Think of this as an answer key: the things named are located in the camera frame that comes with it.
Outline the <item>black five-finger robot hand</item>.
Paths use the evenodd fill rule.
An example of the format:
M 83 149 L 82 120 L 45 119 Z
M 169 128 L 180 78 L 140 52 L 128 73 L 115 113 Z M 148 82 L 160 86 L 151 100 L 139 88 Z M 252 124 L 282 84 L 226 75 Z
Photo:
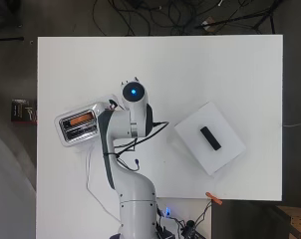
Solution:
M 139 83 L 140 80 L 137 77 L 133 77 L 131 80 L 126 80 L 121 82 L 121 87 L 129 84 L 129 83 Z

